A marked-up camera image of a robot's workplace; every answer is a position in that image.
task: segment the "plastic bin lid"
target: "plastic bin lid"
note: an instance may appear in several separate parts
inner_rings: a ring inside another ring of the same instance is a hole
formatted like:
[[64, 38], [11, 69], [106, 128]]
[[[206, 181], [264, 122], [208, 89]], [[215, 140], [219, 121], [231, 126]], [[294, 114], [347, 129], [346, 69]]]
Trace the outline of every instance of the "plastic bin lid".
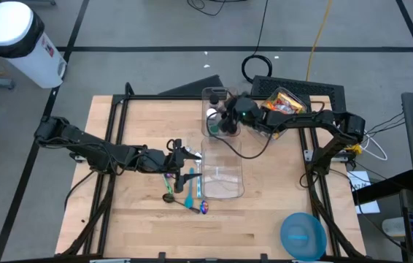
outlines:
[[19, 42], [31, 27], [33, 11], [16, 1], [0, 3], [0, 46]]
[[306, 213], [294, 213], [281, 225], [281, 243], [297, 260], [318, 260], [326, 249], [326, 234], [322, 224]]

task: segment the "black cable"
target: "black cable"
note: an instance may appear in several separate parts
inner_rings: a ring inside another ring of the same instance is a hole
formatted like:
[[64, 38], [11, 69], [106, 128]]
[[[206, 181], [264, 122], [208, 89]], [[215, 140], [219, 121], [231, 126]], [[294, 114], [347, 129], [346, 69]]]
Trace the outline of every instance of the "black cable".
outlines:
[[[194, 1], [199, 1], [202, 4], [202, 6], [201, 7], [197, 6]], [[212, 13], [202, 11], [202, 9], [205, 8], [205, 2], [203, 2], [203, 0], [187, 0], [187, 4], [190, 5], [190, 7], [194, 8], [195, 10], [197, 10], [197, 11], [199, 11], [199, 12], [205, 14], [205, 15], [209, 15], [209, 16], [216, 16], [217, 14], [219, 14], [221, 12], [221, 9], [224, 7], [224, 4], [228, 1], [224, 0], [224, 1], [220, 1], [220, 2], [222, 2], [221, 7], [219, 8], [219, 10], [215, 14], [212, 14]]]
[[[220, 1], [220, 0], [210, 0], [210, 1], [223, 3], [223, 1]], [[229, 0], [229, 1], [226, 1], [226, 3], [234, 3], [234, 2], [238, 2], [238, 1], [247, 1], [247, 0]]]
[[392, 242], [393, 244], [395, 244], [396, 246], [398, 246], [402, 251], [406, 252], [408, 255], [413, 256], [413, 253], [411, 253], [407, 248], [403, 247], [402, 245], [399, 245], [391, 236], [389, 236], [387, 233], [385, 233], [385, 231], [383, 231], [383, 229], [381, 229], [379, 226], [377, 226], [372, 220], [368, 219], [366, 214], [364, 214], [364, 212], [362, 211], [362, 207], [360, 206], [359, 203], [359, 196], [358, 196], [358, 192], [357, 189], [353, 186], [351, 179], [349, 178], [349, 176], [345, 175], [344, 173], [340, 172], [340, 171], [336, 171], [334, 169], [330, 169], [334, 172], [337, 172], [338, 174], [346, 177], [350, 183], [351, 186], [351, 190], [354, 190], [355, 192], [355, 196], [356, 196], [356, 202], [357, 202], [357, 206], [359, 207], [359, 211], [360, 214], [368, 221], [370, 222], [377, 230], [379, 230], [390, 242]]
[[247, 76], [247, 73], [245, 73], [245, 65], [247, 64], [247, 62], [252, 59], [252, 58], [258, 58], [261, 61], [265, 62], [266, 65], [268, 66], [268, 73], [266, 74], [267, 77], [271, 77], [271, 74], [273, 73], [273, 65], [271, 64], [271, 61], [262, 55], [256, 55], [257, 51], [258, 51], [258, 47], [260, 46], [260, 40], [262, 38], [262, 31], [263, 31], [263, 24], [265, 23], [265, 15], [266, 15], [266, 9], [268, 7], [268, 0], [266, 0], [265, 3], [265, 10], [263, 11], [263, 17], [262, 17], [262, 25], [260, 27], [260, 34], [258, 35], [258, 42], [257, 42], [257, 46], [255, 47], [255, 51], [252, 55], [246, 57], [243, 62], [242, 62], [242, 67], [241, 67], [241, 71], [242, 71], [242, 76], [244, 76], [244, 78], [249, 82], [249, 83], [253, 83], [253, 79], [251, 79], [249, 76]]
[[303, 175], [301, 175], [301, 177], [299, 178], [299, 185], [301, 185], [301, 187], [302, 188], [311, 188], [312, 186], [314, 186], [316, 183], [317, 183], [317, 181], [318, 181], [318, 175], [315, 177], [315, 179], [312, 181], [312, 184], [310, 185], [310, 186], [305, 186], [305, 185], [303, 185], [302, 184], [302, 178], [304, 178], [304, 176], [306, 175], [307, 173], [305, 172]]
[[205, 125], [206, 125], [206, 130], [208, 131], [209, 136], [211, 136], [211, 137], [213, 137], [213, 138], [215, 138], [215, 139], [217, 139], [217, 140], [220, 140], [220, 141], [224, 142], [235, 154], [237, 154], [239, 157], [241, 157], [241, 158], [243, 158], [243, 159], [255, 159], [255, 158], [259, 157], [260, 155], [262, 155], [262, 153], [263, 153], [263, 152], [266, 150], [266, 148], [268, 147], [268, 144], [270, 143], [270, 140], [271, 140], [271, 138], [273, 137], [273, 134], [275, 133], [275, 131], [278, 129], [278, 127], [281, 126], [282, 124], [286, 123], [287, 121], [291, 120], [291, 119], [287, 119], [286, 121], [283, 121], [283, 122], [281, 122], [280, 124], [278, 124], [278, 125], [276, 125], [276, 126], [274, 127], [274, 129], [270, 132], [270, 135], [268, 136], [268, 139], [267, 139], [267, 141], [266, 141], [266, 144], [265, 144], [265, 146], [263, 147], [263, 149], [260, 151], [260, 153], [257, 153], [257, 154], [254, 155], [254, 156], [243, 156], [243, 155], [240, 154], [236, 149], [234, 149], [234, 147], [233, 147], [232, 145], [230, 145], [228, 142], [226, 142], [226, 140], [224, 140], [223, 138], [219, 138], [218, 136], [214, 135], [214, 134], [209, 130], [208, 120], [209, 120], [213, 115], [215, 115], [215, 114], [217, 114], [217, 113], [212, 113], [212, 114], [208, 115], [208, 117], [206, 117], [206, 123], [205, 123]]
[[[337, 172], [337, 173], [339, 173], [339, 174], [343, 174], [342, 172], [336, 171], [335, 169], [331, 169], [331, 168], [330, 168], [330, 171]], [[370, 180], [364, 180], [364, 179], [362, 179], [362, 178], [354, 175], [352, 172], [349, 172], [349, 171], [348, 171], [348, 173], [350, 173], [352, 176], [354, 176], [355, 178], [357, 178], [357, 179], [359, 179], [359, 180], [361, 180], [361, 181], [363, 181], [363, 182], [372, 183]]]
[[351, 189], [354, 190], [355, 192], [355, 198], [356, 198], [356, 202], [357, 202], [357, 206], [359, 207], [359, 211], [360, 214], [373, 226], [375, 227], [375, 229], [377, 229], [380, 233], [382, 233], [391, 243], [393, 243], [394, 245], [396, 245], [397, 247], [399, 247], [402, 251], [404, 251], [406, 254], [408, 254], [409, 256], [413, 256], [413, 253], [403, 247], [402, 245], [398, 244], [390, 235], [388, 235], [387, 233], [385, 233], [385, 231], [383, 231], [383, 229], [380, 226], [377, 226], [372, 220], [368, 219], [368, 217], [366, 216], [366, 214], [362, 211], [362, 207], [360, 206], [359, 203], [359, 196], [358, 196], [358, 192], [356, 191], [355, 187], [352, 185], [351, 181], [350, 181], [350, 185], [351, 185]]
[[[54, 137], [50, 140], [44, 140], [42, 142], [52, 142], [53, 140], [65, 140], [62, 137]], [[109, 165], [111, 166], [113, 171], [116, 171], [117, 169], [117, 165], [114, 165], [114, 160], [116, 160], [117, 162], [120, 162], [119, 160], [117, 160], [110, 152], [109, 150], [106, 148], [106, 146], [104, 146], [104, 144], [102, 143], [95, 143], [95, 142], [88, 142], [88, 143], [63, 143], [63, 144], [55, 144], [55, 145], [41, 145], [41, 142], [37, 142], [41, 147], [46, 148], [46, 149], [61, 149], [61, 148], [65, 148], [65, 147], [69, 147], [69, 146], [96, 146], [99, 148], [102, 148], [106, 154], [109, 157]]]
[[312, 103], [320, 103], [322, 105], [322, 107], [318, 110], [318, 113], [321, 113], [322, 110], [325, 109], [325, 102], [321, 102], [321, 101], [310, 102], [310, 104], [312, 104]]
[[67, 202], [69, 201], [69, 197], [72, 194], [72, 192], [83, 182], [85, 182], [95, 171], [91, 171], [89, 174], [87, 174], [82, 180], [80, 180], [74, 187], [72, 187], [69, 191], [69, 193], [66, 196], [66, 200], [63, 203], [63, 210], [65, 211], [67, 208]]
[[[387, 131], [387, 130], [389, 130], [389, 129], [393, 129], [393, 128], [396, 128], [396, 127], [398, 127], [398, 126], [401, 126], [401, 125], [403, 125], [403, 124], [405, 124], [405, 122], [402, 122], [402, 123], [398, 123], [398, 122], [400, 122], [400, 121], [402, 121], [402, 120], [404, 120], [404, 118], [401, 118], [401, 119], [399, 119], [399, 120], [397, 120], [395, 123], [390, 123], [390, 124], [388, 124], [388, 125], [386, 125], [385, 127], [383, 127], [382, 129], [380, 129], [380, 130], [377, 130], [377, 131], [368, 131], [368, 132], [366, 132], [364, 135], [370, 135], [370, 137], [374, 137], [375, 136], [375, 134], [377, 134], [377, 133], [379, 133], [379, 132], [385, 132], [385, 131]], [[365, 142], [367, 142], [367, 140], [368, 140], [368, 137], [364, 140], [364, 141], [362, 141], [360, 144], [362, 145], [363, 143], [365, 143]]]
[[93, 231], [96, 223], [98, 223], [99, 218], [101, 215], [106, 211], [108, 208], [113, 195], [114, 195], [114, 187], [115, 187], [115, 177], [110, 177], [109, 182], [107, 185], [106, 193], [102, 201], [100, 202], [99, 206], [96, 208], [96, 212], [90, 217], [87, 224], [83, 228], [83, 230], [78, 235], [77, 239], [70, 245], [67, 250], [65, 250], [61, 255], [76, 255], [78, 250], [82, 247], [85, 239], [88, 237], [90, 232]]
[[382, 122], [382, 123], [380, 123], [380, 124], [377, 124], [376, 126], [372, 127], [372, 129], [369, 129], [369, 130], [367, 131], [367, 133], [373, 131], [373, 130], [374, 130], [376, 127], [378, 127], [378, 126], [381, 126], [381, 125], [383, 125], [383, 124], [385, 124], [385, 123], [391, 122], [392, 120], [394, 120], [396, 117], [400, 116], [401, 114], [403, 114], [403, 112], [395, 115], [394, 117], [392, 117], [392, 118], [391, 118], [390, 120], [388, 120], [388, 121], [384, 121], [384, 122]]
[[390, 126], [390, 125], [387, 125], [385, 128], [383, 128], [383, 129], [380, 129], [380, 130], [378, 130], [378, 131], [373, 131], [372, 132], [372, 137], [375, 135], [375, 134], [377, 134], [377, 133], [379, 133], [379, 132], [384, 132], [384, 131], [387, 131], [387, 130], [389, 130], [389, 129], [393, 129], [393, 128], [396, 128], [396, 127], [398, 127], [398, 126], [400, 126], [400, 125], [403, 125], [403, 124], [405, 124], [406, 122], [402, 122], [402, 123], [397, 123], [396, 125], [394, 125], [394, 123], [393, 124], [391, 124], [391, 125], [393, 125], [393, 126]]
[[[139, 158], [140, 156], [142, 156], [141, 153], [136, 154], [134, 157], [132, 157], [130, 160], [128, 160], [128, 161], [124, 164], [124, 166], [122, 167], [122, 170], [121, 170], [120, 172], [116, 172], [116, 175], [122, 175], [122, 174], [125, 172], [127, 166], [128, 166], [135, 158]], [[137, 167], [138, 165], [139, 165], [139, 160], [137, 160], [137, 163], [135, 164], [135, 169], [136, 169], [136, 167]]]
[[166, 148], [167, 148], [169, 151], [173, 151], [173, 150], [174, 150], [174, 139], [170, 139], [170, 140], [166, 143]]
[[385, 176], [380, 175], [378, 172], [375, 172], [375, 171], [373, 171], [373, 170], [371, 170], [371, 169], [369, 169], [369, 168], [367, 168], [367, 167], [363, 166], [362, 164], [360, 164], [360, 163], [359, 163], [359, 162], [357, 162], [356, 160], [354, 160], [354, 162], [355, 162], [356, 164], [358, 164], [358, 165], [362, 166], [362, 168], [366, 169], [367, 171], [369, 171], [369, 172], [373, 172], [374, 174], [376, 174], [376, 175], [380, 176], [381, 178], [383, 178], [383, 179], [387, 180], [388, 182], [392, 183], [393, 185], [395, 185], [395, 186], [397, 186], [397, 187], [399, 187], [399, 188], [401, 188], [401, 189], [405, 189], [405, 188], [406, 188], [405, 186], [402, 186], [402, 185], [401, 185], [401, 184], [399, 184], [399, 183], [393, 182], [393, 181], [391, 180], [391, 178], [386, 178]]

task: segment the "green plastic utensil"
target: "green plastic utensil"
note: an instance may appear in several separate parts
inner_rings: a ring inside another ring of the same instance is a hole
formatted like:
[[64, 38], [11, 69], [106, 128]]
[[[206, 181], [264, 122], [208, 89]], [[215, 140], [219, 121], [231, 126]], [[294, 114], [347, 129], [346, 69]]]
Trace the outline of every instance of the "green plastic utensil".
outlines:
[[168, 179], [166, 179], [166, 176], [163, 175], [164, 179], [164, 185], [166, 185], [166, 189], [168, 190], [168, 194], [173, 194], [172, 188], [169, 185]]
[[[193, 169], [193, 168], [190, 168], [189, 173], [190, 173], [190, 174], [195, 173], [194, 169]], [[192, 179], [189, 180], [189, 194], [188, 194], [187, 197], [185, 198], [184, 206], [186, 206], [186, 208], [191, 208], [191, 207], [193, 206]]]

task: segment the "clear plastic container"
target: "clear plastic container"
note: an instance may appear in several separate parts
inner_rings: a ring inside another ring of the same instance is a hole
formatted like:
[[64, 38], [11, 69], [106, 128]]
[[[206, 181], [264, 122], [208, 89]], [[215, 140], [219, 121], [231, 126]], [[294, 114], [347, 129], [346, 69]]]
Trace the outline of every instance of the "clear plastic container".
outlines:
[[224, 101], [231, 98], [231, 94], [234, 94], [234, 90], [229, 88], [204, 88], [201, 92], [201, 132], [204, 136], [211, 137], [208, 130], [212, 134], [218, 137], [235, 137], [241, 132], [240, 125], [237, 126], [237, 130], [234, 133], [222, 132], [218, 126], [221, 120], [220, 112], [224, 110]]
[[[277, 88], [270, 97], [262, 102], [260, 107], [279, 111], [283, 114], [305, 113], [307, 111], [306, 104], [285, 88]], [[248, 128], [248, 131], [262, 144], [265, 144], [270, 136], [270, 134], [259, 132], [251, 128]], [[271, 136], [271, 139], [278, 140], [286, 131], [287, 129], [281, 132], [275, 132]]]
[[[239, 138], [223, 138], [241, 153]], [[206, 137], [201, 142], [201, 192], [208, 199], [228, 199], [244, 194], [242, 158], [224, 142]]]

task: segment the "table leg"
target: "table leg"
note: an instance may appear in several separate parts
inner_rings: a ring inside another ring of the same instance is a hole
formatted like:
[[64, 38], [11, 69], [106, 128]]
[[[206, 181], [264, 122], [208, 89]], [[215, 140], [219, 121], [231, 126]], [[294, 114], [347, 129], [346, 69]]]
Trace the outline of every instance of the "table leg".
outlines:
[[396, 175], [388, 180], [383, 180], [364, 188], [360, 188], [352, 193], [354, 203], [364, 204], [367, 202], [375, 201], [382, 197], [388, 197], [399, 193], [401, 189], [413, 190], [413, 171], [405, 171], [399, 175]]

